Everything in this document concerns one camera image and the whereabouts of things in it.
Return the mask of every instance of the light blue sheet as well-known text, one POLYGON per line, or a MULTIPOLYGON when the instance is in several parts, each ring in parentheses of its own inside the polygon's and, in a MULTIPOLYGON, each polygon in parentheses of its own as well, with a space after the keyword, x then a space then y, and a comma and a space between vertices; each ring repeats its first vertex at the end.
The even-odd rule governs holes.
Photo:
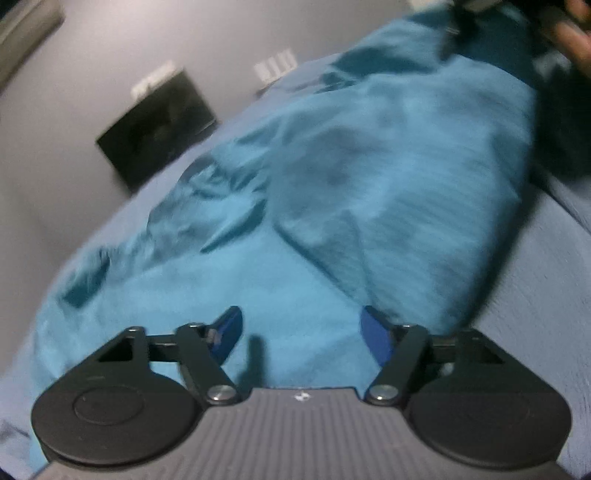
MULTIPOLYGON (((225 369, 245 390, 362 391, 378 369, 364 303, 436 333, 464 321, 519 204, 535 94, 488 63, 441 64, 443 22, 430 12, 371 35, 321 91, 198 160, 211 165, 145 231, 89 255, 39 312, 35 393, 125 326, 168 333, 230 304, 245 334, 225 369)), ((485 27, 483 48, 525 35, 500 15, 485 27)), ((530 78, 525 41, 513 56, 503 67, 530 78)))

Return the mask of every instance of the human hand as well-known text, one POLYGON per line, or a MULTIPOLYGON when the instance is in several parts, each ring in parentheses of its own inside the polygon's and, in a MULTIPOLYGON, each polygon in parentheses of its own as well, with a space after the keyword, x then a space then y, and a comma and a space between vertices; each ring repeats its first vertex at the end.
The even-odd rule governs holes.
POLYGON ((584 0, 565 0, 570 15, 556 7, 547 7, 540 14, 543 34, 566 55, 588 78, 591 78, 591 7, 584 0))

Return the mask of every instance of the wall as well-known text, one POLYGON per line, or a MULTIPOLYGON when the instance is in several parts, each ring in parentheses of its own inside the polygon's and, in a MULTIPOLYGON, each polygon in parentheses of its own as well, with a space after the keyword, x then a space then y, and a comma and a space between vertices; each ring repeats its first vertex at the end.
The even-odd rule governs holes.
POLYGON ((224 120, 261 86, 255 63, 343 50, 404 1, 63 0, 65 23, 0 96, 0 166, 69 253, 126 200, 94 141, 140 78, 172 59, 224 120))
POLYGON ((43 227, 0 176, 0 375, 56 269, 43 227))

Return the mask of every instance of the wrinkled blue fabric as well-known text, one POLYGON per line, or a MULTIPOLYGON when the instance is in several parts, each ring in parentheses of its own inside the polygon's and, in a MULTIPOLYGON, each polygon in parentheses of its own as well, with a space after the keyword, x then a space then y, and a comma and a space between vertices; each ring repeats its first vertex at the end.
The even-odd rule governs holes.
POLYGON ((245 330, 224 368, 245 391, 362 392, 378 372, 363 304, 434 333, 465 321, 519 204, 535 90, 517 22, 493 14, 443 63, 446 20, 373 33, 317 93, 197 159, 145 231, 90 255, 39 311, 34 393, 129 325, 170 333, 232 304, 245 330))

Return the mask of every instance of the teal garment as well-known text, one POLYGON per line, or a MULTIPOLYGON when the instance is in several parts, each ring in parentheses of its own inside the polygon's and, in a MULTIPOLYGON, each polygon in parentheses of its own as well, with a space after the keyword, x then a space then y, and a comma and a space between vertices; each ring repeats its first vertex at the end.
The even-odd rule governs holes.
POLYGON ((245 328, 224 369, 243 391, 363 393, 364 304, 433 333, 464 322, 519 204, 535 90, 518 22, 491 15, 442 63, 445 22, 373 33, 317 93, 198 158, 145 231, 86 258, 38 313, 34 394, 129 325, 170 333, 233 304, 245 328))

